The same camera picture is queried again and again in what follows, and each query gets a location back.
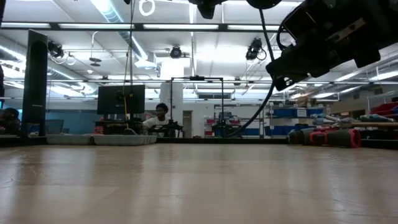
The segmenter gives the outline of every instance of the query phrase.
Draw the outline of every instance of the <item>gray tray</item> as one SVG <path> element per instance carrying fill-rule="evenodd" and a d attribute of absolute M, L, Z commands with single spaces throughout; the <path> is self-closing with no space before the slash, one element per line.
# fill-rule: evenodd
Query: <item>gray tray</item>
<path fill-rule="evenodd" d="M 47 143 L 56 145 L 92 145 L 94 144 L 92 136 L 74 135 L 74 134 L 48 134 Z"/>
<path fill-rule="evenodd" d="M 156 136 L 104 135 L 93 137 L 94 143 L 99 146 L 141 146 L 156 142 Z"/>

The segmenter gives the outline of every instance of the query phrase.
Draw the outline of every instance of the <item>person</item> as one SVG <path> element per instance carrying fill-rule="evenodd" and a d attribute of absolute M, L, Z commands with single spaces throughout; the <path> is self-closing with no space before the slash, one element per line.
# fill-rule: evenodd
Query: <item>person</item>
<path fill-rule="evenodd" d="M 142 123 L 144 129 L 150 129 L 155 125 L 165 125 L 168 124 L 169 121 L 166 119 L 166 114 L 169 112 L 169 108 L 164 103 L 159 103 L 156 106 L 156 117 L 149 118 Z"/>
<path fill-rule="evenodd" d="M 0 117 L 0 126 L 6 129 L 6 133 L 15 134 L 19 131 L 21 121 L 18 119 L 19 112 L 14 108 L 7 108 Z"/>

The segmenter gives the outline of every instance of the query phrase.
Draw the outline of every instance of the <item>wooden table surface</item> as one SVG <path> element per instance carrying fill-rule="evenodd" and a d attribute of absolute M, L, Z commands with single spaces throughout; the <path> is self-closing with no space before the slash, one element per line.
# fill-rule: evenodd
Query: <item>wooden table surface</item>
<path fill-rule="evenodd" d="M 286 145 L 0 149 L 0 223 L 398 223 L 398 152 Z"/>

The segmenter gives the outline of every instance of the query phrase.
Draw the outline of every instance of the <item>computer monitor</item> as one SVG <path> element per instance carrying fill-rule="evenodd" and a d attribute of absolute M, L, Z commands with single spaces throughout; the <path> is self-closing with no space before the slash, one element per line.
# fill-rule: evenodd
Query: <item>computer monitor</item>
<path fill-rule="evenodd" d="M 127 113 L 144 113 L 145 85 L 99 87 L 97 114 L 124 114 L 124 99 Z"/>

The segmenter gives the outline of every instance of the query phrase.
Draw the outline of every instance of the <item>white shirt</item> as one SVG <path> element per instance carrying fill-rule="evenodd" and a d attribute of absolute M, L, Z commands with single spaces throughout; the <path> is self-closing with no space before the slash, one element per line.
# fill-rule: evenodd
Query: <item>white shirt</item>
<path fill-rule="evenodd" d="M 165 125 L 165 124 L 168 124 L 168 123 L 169 123 L 168 119 L 165 118 L 164 121 L 159 121 L 158 117 L 149 118 L 148 120 L 142 122 L 142 124 L 145 127 L 147 127 L 147 128 L 151 128 L 151 127 L 153 127 L 155 125 Z M 157 133 L 157 135 L 158 135 L 158 137 L 163 137 L 164 133 Z"/>

